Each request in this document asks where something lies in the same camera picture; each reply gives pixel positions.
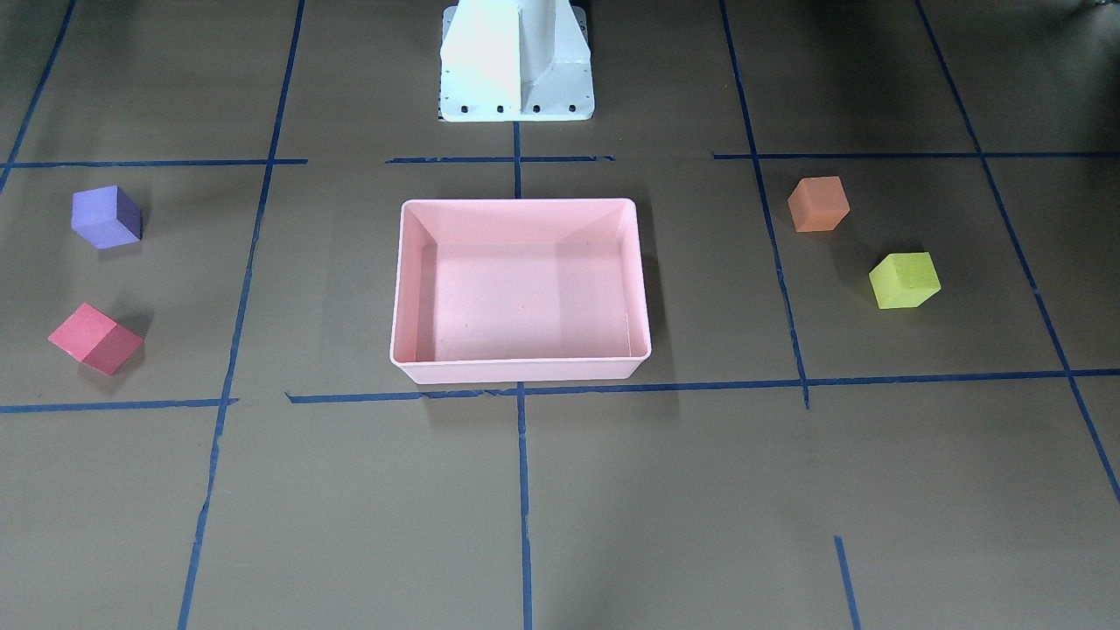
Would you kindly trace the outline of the yellow foam block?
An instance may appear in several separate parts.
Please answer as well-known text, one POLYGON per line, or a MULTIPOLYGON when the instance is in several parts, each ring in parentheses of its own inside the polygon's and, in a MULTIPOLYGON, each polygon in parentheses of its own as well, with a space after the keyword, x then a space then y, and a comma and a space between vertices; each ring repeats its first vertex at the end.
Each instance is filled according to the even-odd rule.
POLYGON ((880 311, 917 307, 942 289, 928 252, 886 254, 869 271, 869 279, 880 311))

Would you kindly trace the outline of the purple foam block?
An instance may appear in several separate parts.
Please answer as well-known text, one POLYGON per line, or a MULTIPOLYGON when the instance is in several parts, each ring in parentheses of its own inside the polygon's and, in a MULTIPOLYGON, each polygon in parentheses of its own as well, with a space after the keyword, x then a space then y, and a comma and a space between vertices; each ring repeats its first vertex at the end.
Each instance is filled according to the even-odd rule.
POLYGON ((143 239, 143 211, 116 185, 74 192, 71 229, 99 250, 143 239))

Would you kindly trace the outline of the red foam block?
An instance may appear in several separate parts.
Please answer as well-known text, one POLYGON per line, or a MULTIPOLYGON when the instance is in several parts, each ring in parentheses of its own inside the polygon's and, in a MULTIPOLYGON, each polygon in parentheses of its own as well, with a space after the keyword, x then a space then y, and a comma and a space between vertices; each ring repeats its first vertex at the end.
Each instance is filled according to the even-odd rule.
POLYGON ((48 340, 81 364, 105 376, 116 374, 144 345, 143 339, 88 303, 80 304, 48 340))

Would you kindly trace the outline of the pink plastic bin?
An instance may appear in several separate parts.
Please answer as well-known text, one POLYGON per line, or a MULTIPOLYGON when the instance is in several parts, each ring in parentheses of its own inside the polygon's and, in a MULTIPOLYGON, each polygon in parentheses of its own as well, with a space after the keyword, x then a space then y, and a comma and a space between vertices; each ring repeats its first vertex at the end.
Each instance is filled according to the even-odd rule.
POLYGON ((652 353, 632 200, 408 200, 389 359, 419 385, 590 382, 652 353))

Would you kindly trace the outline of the orange foam block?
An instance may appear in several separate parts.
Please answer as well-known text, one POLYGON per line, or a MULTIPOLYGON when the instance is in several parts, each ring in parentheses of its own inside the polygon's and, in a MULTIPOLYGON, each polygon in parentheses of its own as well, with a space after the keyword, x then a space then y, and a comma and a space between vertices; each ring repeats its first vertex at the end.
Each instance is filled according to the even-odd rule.
POLYGON ((836 230, 851 211, 839 176, 804 177, 791 195, 788 212, 800 233, 836 230))

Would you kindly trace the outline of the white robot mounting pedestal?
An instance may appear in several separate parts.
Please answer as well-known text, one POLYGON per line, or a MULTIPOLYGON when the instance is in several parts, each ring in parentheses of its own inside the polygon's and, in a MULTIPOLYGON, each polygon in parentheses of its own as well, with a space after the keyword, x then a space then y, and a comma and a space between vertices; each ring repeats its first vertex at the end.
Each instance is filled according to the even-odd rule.
POLYGON ((448 123, 592 119, 584 4, 459 1, 444 9, 437 112, 448 123))

